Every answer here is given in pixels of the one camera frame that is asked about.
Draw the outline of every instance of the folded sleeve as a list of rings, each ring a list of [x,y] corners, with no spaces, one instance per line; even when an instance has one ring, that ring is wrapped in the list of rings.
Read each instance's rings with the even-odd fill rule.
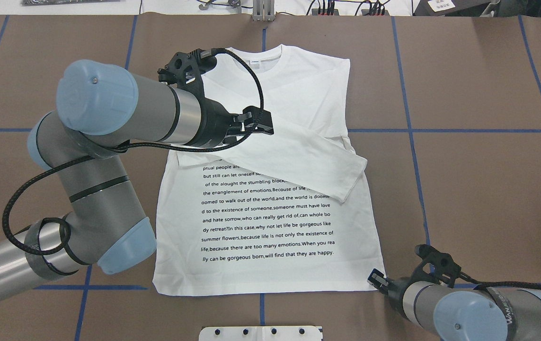
[[[342,139],[329,139],[279,117],[274,135],[254,134],[217,153],[177,153],[181,167],[224,160],[241,168],[315,190],[343,203],[367,166]]]

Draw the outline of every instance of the white label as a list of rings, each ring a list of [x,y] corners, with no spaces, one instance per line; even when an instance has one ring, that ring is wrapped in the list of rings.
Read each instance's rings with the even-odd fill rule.
[[[435,12],[456,7],[452,0],[430,0],[428,5],[430,5],[430,8],[432,8],[432,10]]]
[[[199,333],[199,341],[322,341],[321,330],[319,326],[207,327]]]

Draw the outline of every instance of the wire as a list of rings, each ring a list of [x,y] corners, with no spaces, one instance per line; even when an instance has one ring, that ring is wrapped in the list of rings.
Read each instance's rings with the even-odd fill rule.
[[[541,290],[541,283],[529,283],[526,281],[478,281],[465,274],[465,272],[460,272],[460,278],[476,284],[475,289],[478,290],[485,289],[486,287],[522,287],[524,289]]]
[[[359,9],[361,9],[361,6],[363,6],[363,4],[369,4],[369,11],[371,11],[372,2],[370,2],[369,0],[364,0],[359,2],[359,6],[356,7],[355,15],[359,14]]]
[[[310,13],[310,9],[311,9],[312,6],[314,5],[314,2],[315,2],[315,1],[318,1],[318,0],[312,0],[312,1],[310,2],[309,10],[306,11],[306,15],[308,15],[308,14]]]
[[[257,87],[257,93],[260,97],[260,112],[264,111],[264,94],[262,93],[262,86],[260,84],[260,80],[258,80],[255,72],[243,61],[237,54],[234,52],[227,50],[226,48],[215,48],[214,49],[215,54],[227,54],[234,58],[240,65],[245,67],[247,72],[251,75],[253,78],[256,87]],[[249,130],[246,130],[245,134],[242,138],[238,139],[236,142],[233,142],[231,144],[223,145],[222,147],[215,147],[215,148],[184,148],[184,147],[176,147],[175,145],[170,144],[162,144],[162,143],[152,143],[152,142],[140,142],[140,143],[125,143],[121,144],[115,148],[108,148],[111,151],[115,151],[117,153],[123,153],[127,151],[129,148],[136,148],[136,147],[156,147],[156,148],[162,148],[162,149],[171,149],[173,151],[180,151],[180,152],[192,152],[192,153],[212,153],[212,152],[219,152],[223,151],[225,149],[232,148],[236,145],[239,145],[243,143],[251,134],[253,134],[253,131],[257,128],[257,118],[253,119],[253,124],[251,127],[249,127]],[[71,226],[69,223],[67,223],[64,219],[60,218],[44,218],[41,222],[41,226],[43,226],[47,222],[54,222],[58,223],[60,225],[60,228],[63,230],[64,235],[60,239],[60,244],[55,246],[54,248],[50,250],[41,250],[40,248],[32,248],[31,246],[28,246],[24,244],[23,242],[20,242],[14,233],[11,232],[10,226],[9,226],[9,216],[11,213],[11,209],[14,207],[15,203],[17,202],[18,198],[26,191],[27,188],[35,184],[37,181],[40,181],[42,179],[45,179],[46,177],[49,177],[50,175],[60,172],[63,169],[69,168],[71,166],[75,166],[76,164],[80,164],[82,162],[88,162],[90,160],[94,160],[93,157],[86,155],[84,157],[76,158],[75,160],[65,162],[59,166],[56,166],[54,168],[51,168],[49,170],[46,170],[45,172],[37,175],[36,177],[33,177],[29,181],[26,181],[20,188],[16,190],[16,192],[11,196],[9,201],[7,201],[7,205],[5,209],[3,210],[3,214],[1,217],[1,227],[3,229],[3,233],[6,236],[7,240],[11,242],[14,246],[19,248],[20,250],[33,255],[51,255],[54,254],[62,249],[65,248],[65,246],[68,244],[69,239],[71,239]]]
[[[209,1],[203,1],[203,0],[197,0],[197,2],[200,2],[201,4],[205,4],[206,6],[215,5],[215,6],[228,6],[231,7],[229,4],[216,4],[216,0],[209,0]]]
[[[216,4],[215,1],[216,1],[216,0],[209,0],[209,1],[197,0],[197,2],[200,2],[201,4],[205,4],[206,6],[216,5],[216,6],[227,6],[227,7],[232,7],[231,4]],[[241,5],[241,7],[244,8],[244,9],[253,9],[253,7],[250,7],[250,6],[243,6],[243,5]]]
[[[71,229],[69,227],[67,228],[68,224],[66,222],[65,222],[66,225],[62,226],[62,228],[64,229],[64,237],[61,238],[60,244],[56,246],[55,248],[52,248],[51,250],[43,251],[40,249],[32,248],[24,244],[23,242],[20,242],[18,239],[16,239],[15,235],[11,233],[11,230],[9,227],[9,214],[11,213],[11,209],[13,208],[13,205],[16,203],[16,201],[22,195],[22,193],[24,193],[24,191],[30,186],[32,186],[34,183],[36,183],[37,181],[41,179],[45,179],[54,173],[60,172],[63,169],[66,169],[70,166],[75,166],[75,164],[80,164],[82,162],[86,162],[89,160],[93,160],[93,158],[89,155],[86,155],[84,157],[77,158],[75,160],[66,162],[52,169],[46,170],[45,172],[37,175],[36,177],[30,179],[29,181],[26,181],[24,184],[22,184],[22,186],[20,186],[20,188],[16,190],[16,192],[13,194],[13,196],[11,196],[11,198],[7,202],[7,205],[5,209],[3,210],[3,215],[1,217],[1,227],[3,228],[3,233],[6,236],[7,240],[11,242],[11,244],[14,244],[20,250],[27,252],[29,254],[33,254],[33,255],[51,255],[64,249],[66,244],[69,242],[69,239],[71,238]]]

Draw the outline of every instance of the white t-shirt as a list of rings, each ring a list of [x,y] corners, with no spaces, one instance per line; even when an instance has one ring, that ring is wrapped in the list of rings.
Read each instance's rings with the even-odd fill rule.
[[[157,209],[153,283],[207,296],[372,289],[378,234],[345,107],[350,61],[280,45],[236,52],[256,72],[275,134],[220,153],[170,152]],[[251,76],[226,54],[205,96],[229,112],[259,106]]]

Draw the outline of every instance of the metal bracket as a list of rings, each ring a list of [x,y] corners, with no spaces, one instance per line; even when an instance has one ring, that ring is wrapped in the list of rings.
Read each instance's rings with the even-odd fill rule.
[[[253,21],[274,21],[275,0],[253,0]]]
[[[320,326],[242,326],[206,327],[199,341],[322,341]]]
[[[238,14],[243,13],[240,0],[229,0],[229,5],[231,5],[232,8],[237,9]]]

